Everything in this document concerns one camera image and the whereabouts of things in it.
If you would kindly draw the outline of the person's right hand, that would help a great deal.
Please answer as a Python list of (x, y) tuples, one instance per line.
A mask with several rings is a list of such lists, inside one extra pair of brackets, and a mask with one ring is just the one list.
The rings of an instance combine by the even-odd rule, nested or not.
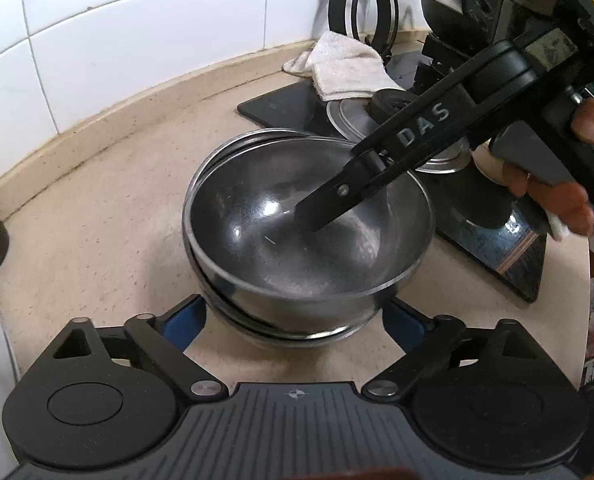
[[(584, 100), (571, 122), (572, 131), (585, 143), (594, 144), (594, 98)], [(576, 182), (555, 186), (544, 184), (510, 162), (503, 162), (503, 181), (518, 198), (528, 193), (540, 206), (568, 226), (571, 232), (585, 237), (594, 234), (594, 211), (588, 193)]]

